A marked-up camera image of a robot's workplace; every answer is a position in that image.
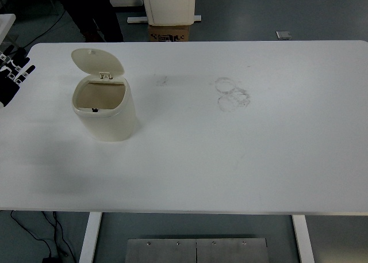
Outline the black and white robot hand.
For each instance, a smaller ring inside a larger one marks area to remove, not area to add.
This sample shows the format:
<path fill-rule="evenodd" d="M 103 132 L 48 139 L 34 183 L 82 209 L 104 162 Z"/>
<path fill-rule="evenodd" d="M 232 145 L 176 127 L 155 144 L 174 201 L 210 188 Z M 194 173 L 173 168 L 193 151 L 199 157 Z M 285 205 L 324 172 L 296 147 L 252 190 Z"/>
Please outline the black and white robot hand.
<path fill-rule="evenodd" d="M 20 90 L 20 85 L 35 70 L 35 65 L 29 66 L 25 71 L 22 69 L 30 59 L 25 56 L 25 50 L 19 48 L 11 57 L 14 45 L 8 46 L 1 52 L 1 107 L 6 107 Z"/>

